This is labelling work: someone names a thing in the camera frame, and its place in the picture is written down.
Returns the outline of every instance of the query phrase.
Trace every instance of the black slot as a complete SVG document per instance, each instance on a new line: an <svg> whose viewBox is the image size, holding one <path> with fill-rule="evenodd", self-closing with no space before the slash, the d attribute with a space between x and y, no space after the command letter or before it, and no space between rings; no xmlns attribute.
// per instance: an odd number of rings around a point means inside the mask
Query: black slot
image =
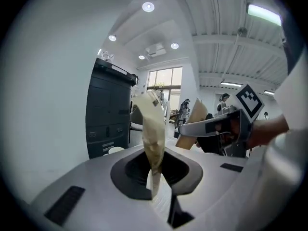
<svg viewBox="0 0 308 231"><path fill-rule="evenodd" d="M117 161L111 168L113 184L127 197L151 200L151 191L146 188L150 164L144 151L137 151ZM170 149L165 149L162 174L174 195L189 194L202 179L203 171L195 161Z"/></svg>
<svg viewBox="0 0 308 231"><path fill-rule="evenodd" d="M110 127L106 128L106 137L109 138L110 137Z"/></svg>
<svg viewBox="0 0 308 231"><path fill-rule="evenodd" d="M50 221L62 226L80 200L85 189L71 186L45 213Z"/></svg>
<svg viewBox="0 0 308 231"><path fill-rule="evenodd" d="M167 223L175 229L193 219L194 217L191 214L182 211L177 197L172 195Z"/></svg>
<svg viewBox="0 0 308 231"><path fill-rule="evenodd" d="M222 164L220 165L220 167L228 169L228 170L232 170L235 172L239 172L241 173L241 171L243 170L242 166L238 166L238 165L234 165L234 164Z"/></svg>

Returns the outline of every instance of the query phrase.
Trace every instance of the fluorescent light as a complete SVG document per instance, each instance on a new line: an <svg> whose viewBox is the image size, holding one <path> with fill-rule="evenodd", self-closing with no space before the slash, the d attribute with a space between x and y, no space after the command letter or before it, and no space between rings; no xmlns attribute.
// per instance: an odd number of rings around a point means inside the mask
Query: fluorescent light
<svg viewBox="0 0 308 231"><path fill-rule="evenodd" d="M171 44L171 48L173 48L173 49L178 49L180 46L179 46L179 44L178 43L172 43Z"/></svg>
<svg viewBox="0 0 308 231"><path fill-rule="evenodd" d="M269 94L269 95L274 95L275 93L269 90L265 90L264 93Z"/></svg>
<svg viewBox="0 0 308 231"><path fill-rule="evenodd" d="M108 38L109 38L110 41L116 41L115 35L110 35Z"/></svg>
<svg viewBox="0 0 308 231"><path fill-rule="evenodd" d="M152 12L155 9L155 6L151 2L145 2L142 5L142 9L146 12Z"/></svg>
<svg viewBox="0 0 308 231"><path fill-rule="evenodd" d="M278 14L272 11L263 9L261 7L255 6L253 4L248 5L248 14L265 19L267 21L273 22L281 26L281 18Z"/></svg>
<svg viewBox="0 0 308 231"><path fill-rule="evenodd" d="M233 86L233 87L241 87L241 84L236 84L236 83L230 83L230 82L221 82L221 85L226 85L226 86Z"/></svg>

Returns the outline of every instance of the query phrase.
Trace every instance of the paper bag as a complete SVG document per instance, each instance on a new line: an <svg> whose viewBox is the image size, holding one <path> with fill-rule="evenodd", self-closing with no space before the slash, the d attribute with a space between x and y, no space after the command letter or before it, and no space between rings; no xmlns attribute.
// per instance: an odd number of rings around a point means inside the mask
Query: paper bag
<svg viewBox="0 0 308 231"><path fill-rule="evenodd" d="M201 103L199 99L197 99L192 108L192 113L189 116L187 123L203 121L205 120L206 116L207 116L207 109L205 105ZM196 139L197 139L196 137L180 135L178 142L176 143L175 146L190 150L193 144L195 143Z"/></svg>
<svg viewBox="0 0 308 231"><path fill-rule="evenodd" d="M152 170L152 196L159 188L161 163L165 152L165 123L160 101L154 91L134 98L143 116L142 140Z"/></svg>

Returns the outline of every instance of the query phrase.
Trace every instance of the white ceiling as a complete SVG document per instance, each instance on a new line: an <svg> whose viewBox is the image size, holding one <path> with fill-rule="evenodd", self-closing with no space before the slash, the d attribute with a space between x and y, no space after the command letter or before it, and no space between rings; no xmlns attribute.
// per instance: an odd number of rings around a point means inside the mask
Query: white ceiling
<svg viewBox="0 0 308 231"><path fill-rule="evenodd" d="M142 10L146 1L155 5L153 12ZM276 90L287 76L282 29L248 15L247 3L279 12L272 0L134 0L110 34L139 70L189 59L201 87L221 88L225 80L249 81L260 93ZM240 27L247 29L245 38L237 37ZM171 49L172 42L180 48ZM156 43L164 45L165 55L138 59Z"/></svg>

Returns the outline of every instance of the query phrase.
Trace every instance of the ceiling beam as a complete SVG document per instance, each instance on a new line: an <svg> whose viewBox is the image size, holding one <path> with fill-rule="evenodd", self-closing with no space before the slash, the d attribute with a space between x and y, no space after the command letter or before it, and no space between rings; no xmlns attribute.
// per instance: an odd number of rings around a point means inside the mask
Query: ceiling beam
<svg viewBox="0 0 308 231"><path fill-rule="evenodd" d="M223 76L223 74L220 73L199 73L199 77L200 78L217 78L217 79L221 79ZM224 75L224 79L227 79L227 81L230 82L235 82L235 83L244 83L246 81L250 82L250 83L254 83L257 85L261 85L264 87L269 87L271 89L277 89L277 86L271 82L265 81L265 80L261 80L261 79L254 79L254 78L250 78L250 77L246 77L246 76L238 76L238 75L231 75L231 74L225 74Z"/></svg>
<svg viewBox="0 0 308 231"><path fill-rule="evenodd" d="M190 27L192 28L192 33L196 35L202 35L205 33L205 14L203 10L194 9L201 8L201 0L185 0L188 6L190 13L187 15L190 17L189 22L191 23Z"/></svg>
<svg viewBox="0 0 308 231"><path fill-rule="evenodd" d="M190 64L188 57L178 58L178 59L170 59L161 62L157 62L154 64L149 64L143 67L138 67L137 70L151 70L151 69L163 69L163 68L172 68L172 67L183 67L187 64Z"/></svg>
<svg viewBox="0 0 308 231"><path fill-rule="evenodd" d="M230 35L201 35L193 36L194 44L234 44L236 36ZM285 58L284 51L276 46L252 39L252 38L238 38L238 45L252 47L258 50L271 52L273 55Z"/></svg>
<svg viewBox="0 0 308 231"><path fill-rule="evenodd" d="M229 89L229 88L222 88L222 87L204 87L204 86L200 86L200 90L211 90L213 92L215 92L216 94L224 94L224 93L228 93L228 94L234 94L237 92L238 89ZM273 100L273 96L269 96L267 94L261 93L261 92L257 92L257 94L262 95L262 97L267 97L270 100Z"/></svg>
<svg viewBox="0 0 308 231"><path fill-rule="evenodd" d="M243 9L244 7L246 7L246 3L245 3L246 0L241 0L241 12L240 12L240 21L239 21L239 25L238 25L238 28L241 28L242 26L242 21L243 21ZM228 72L228 70L230 69L231 65L232 65L232 62L235 58L235 55L236 55L236 52L237 52L237 49L238 49L238 45L239 45L239 39L240 39L240 36L239 34L236 36L235 38L235 43L233 44L232 46L232 49L231 49L231 52L229 53L229 56L227 58L227 61L226 61L226 65L225 65L225 70L223 71L223 75L221 77L221 81L223 80L225 74Z"/></svg>

